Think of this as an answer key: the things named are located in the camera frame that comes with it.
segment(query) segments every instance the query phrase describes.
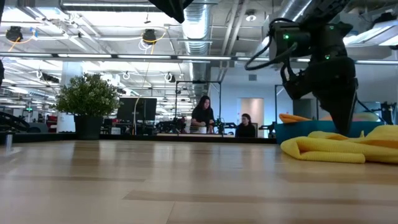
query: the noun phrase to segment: potted plant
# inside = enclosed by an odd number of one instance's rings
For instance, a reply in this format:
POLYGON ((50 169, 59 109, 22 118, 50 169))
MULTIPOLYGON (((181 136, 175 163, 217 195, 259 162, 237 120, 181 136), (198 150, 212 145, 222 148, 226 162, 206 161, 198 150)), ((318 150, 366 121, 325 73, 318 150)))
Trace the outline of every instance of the potted plant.
POLYGON ((61 88, 54 108, 75 115, 78 139, 95 140, 100 138, 103 116, 119 108, 118 94, 100 75, 85 73, 61 88))

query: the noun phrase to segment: yellow cloth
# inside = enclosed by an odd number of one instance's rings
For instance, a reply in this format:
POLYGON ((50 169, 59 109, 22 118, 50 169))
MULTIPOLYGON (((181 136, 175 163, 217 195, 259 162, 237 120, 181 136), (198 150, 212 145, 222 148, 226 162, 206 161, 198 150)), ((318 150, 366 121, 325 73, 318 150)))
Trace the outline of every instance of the yellow cloth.
POLYGON ((378 126, 366 137, 361 133, 360 138, 314 131, 308 137, 286 140, 280 148, 288 155, 306 161, 398 163, 398 126, 378 126))
POLYGON ((299 122, 299 121, 311 121, 311 119, 303 118, 303 117, 296 116, 296 115, 291 115, 291 114, 279 114, 279 119, 283 123, 294 123, 294 122, 299 122))

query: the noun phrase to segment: black plant pot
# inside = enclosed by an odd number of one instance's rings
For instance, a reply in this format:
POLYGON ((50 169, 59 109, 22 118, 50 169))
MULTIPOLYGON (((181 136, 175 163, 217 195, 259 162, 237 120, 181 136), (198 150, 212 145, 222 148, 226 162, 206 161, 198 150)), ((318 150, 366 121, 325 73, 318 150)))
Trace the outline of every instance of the black plant pot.
POLYGON ((75 116, 77 139, 99 140, 103 117, 75 116))

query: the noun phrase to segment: seated person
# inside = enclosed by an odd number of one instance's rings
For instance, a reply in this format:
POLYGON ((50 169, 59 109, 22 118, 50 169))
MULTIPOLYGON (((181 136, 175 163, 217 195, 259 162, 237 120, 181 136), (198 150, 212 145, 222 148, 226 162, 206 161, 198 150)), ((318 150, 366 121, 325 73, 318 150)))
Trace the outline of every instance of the seated person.
POLYGON ((210 106, 210 98, 203 96, 200 98, 198 106, 192 111, 190 132, 195 133, 199 127, 207 127, 207 132, 213 134, 214 114, 210 106))
POLYGON ((251 118, 248 114, 242 114, 242 123, 238 125, 235 132, 237 138, 255 138, 256 128, 251 124, 251 118))

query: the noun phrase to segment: teal bin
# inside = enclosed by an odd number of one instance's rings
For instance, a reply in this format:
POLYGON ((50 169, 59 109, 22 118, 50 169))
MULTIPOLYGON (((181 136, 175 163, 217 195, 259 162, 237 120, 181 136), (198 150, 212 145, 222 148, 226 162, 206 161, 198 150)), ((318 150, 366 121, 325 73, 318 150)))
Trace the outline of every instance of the teal bin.
MULTIPOLYGON (((383 122, 374 121, 355 121, 351 124, 351 129, 347 135, 349 138, 358 138, 361 131, 365 135, 373 131, 377 126, 384 125, 383 122)), ((338 133, 332 121, 301 121, 296 123, 277 124, 275 126, 277 144, 285 140, 308 136, 313 131, 324 131, 329 133, 338 133)))

